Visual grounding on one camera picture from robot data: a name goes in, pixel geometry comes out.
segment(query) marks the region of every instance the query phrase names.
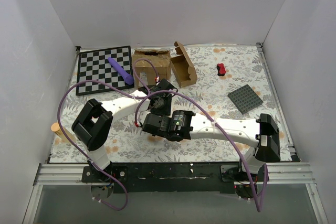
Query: chessboard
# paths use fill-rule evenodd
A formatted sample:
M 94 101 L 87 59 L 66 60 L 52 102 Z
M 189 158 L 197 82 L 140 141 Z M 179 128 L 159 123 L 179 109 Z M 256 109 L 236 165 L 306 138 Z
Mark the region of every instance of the chessboard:
M 79 53 L 77 83 L 85 80 L 99 80 L 117 89 L 130 89 L 134 85 L 127 85 L 123 78 L 108 62 L 113 58 L 127 73 L 133 75 L 131 47 L 115 47 Z M 92 82 L 77 86 L 76 95 L 97 94 L 113 91 L 108 87 Z

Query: wooden cork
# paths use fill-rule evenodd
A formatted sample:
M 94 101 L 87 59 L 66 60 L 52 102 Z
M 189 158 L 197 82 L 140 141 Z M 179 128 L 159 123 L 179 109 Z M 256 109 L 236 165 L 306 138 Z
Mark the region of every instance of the wooden cork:
M 67 133 L 67 135 L 70 137 L 70 139 L 75 143 L 76 142 L 76 137 L 74 135 L 72 135 L 67 128 L 63 127 L 64 131 Z M 66 143 L 66 144 L 70 144 L 69 140 L 64 136 L 63 132 L 61 131 L 61 128 L 59 127 L 58 123 L 54 123 L 51 126 L 51 130 L 58 135 L 61 138 L 61 142 L 62 143 Z

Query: purple cylinder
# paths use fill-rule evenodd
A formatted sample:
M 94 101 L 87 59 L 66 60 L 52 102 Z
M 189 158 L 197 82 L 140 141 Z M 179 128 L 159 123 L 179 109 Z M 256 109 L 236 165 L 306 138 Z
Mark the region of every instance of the purple cylinder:
M 108 58 L 109 63 L 114 69 L 121 75 L 124 79 L 124 82 L 128 85 L 134 84 L 134 78 L 129 73 L 127 73 L 114 59 L 111 57 Z

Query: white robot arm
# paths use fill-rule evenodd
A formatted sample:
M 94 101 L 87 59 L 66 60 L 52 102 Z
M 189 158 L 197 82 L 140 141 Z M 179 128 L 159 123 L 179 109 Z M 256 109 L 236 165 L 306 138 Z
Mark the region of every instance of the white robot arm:
M 137 90 L 134 97 L 144 97 L 146 94 Z M 141 100 L 118 98 L 99 103 L 95 99 L 87 102 L 78 115 L 72 130 L 84 143 L 90 159 L 101 169 L 110 164 L 104 143 L 113 122 L 133 114 Z M 182 139 L 212 138 L 227 140 L 206 116 L 192 111 L 177 110 L 171 117 L 148 112 L 151 100 L 146 100 L 139 111 L 142 130 L 152 135 L 158 135 L 169 141 Z M 217 119 L 216 122 L 237 143 L 250 146 L 245 154 L 248 168 L 252 174 L 257 174 L 265 162 L 280 161 L 279 129 L 270 115 L 261 114 L 260 118 L 250 120 Z

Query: open cardboard box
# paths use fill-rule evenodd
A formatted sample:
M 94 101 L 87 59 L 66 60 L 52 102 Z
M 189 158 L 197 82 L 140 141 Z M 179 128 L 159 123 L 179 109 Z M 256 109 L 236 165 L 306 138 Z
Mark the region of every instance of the open cardboard box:
M 143 48 L 136 49 L 133 54 L 132 61 L 135 62 L 138 59 L 148 59 L 155 66 L 160 80 L 166 79 L 170 80 L 170 51 L 168 49 L 157 49 L 157 48 Z M 139 61 L 135 65 L 135 71 L 138 76 L 144 80 L 147 85 L 155 85 L 155 71 L 152 66 L 146 61 Z M 139 80 L 135 79 L 135 85 L 139 87 Z
M 181 88 L 195 84 L 197 74 L 194 64 L 181 43 L 176 41 L 174 45 L 177 56 L 171 58 L 171 66 L 177 82 Z

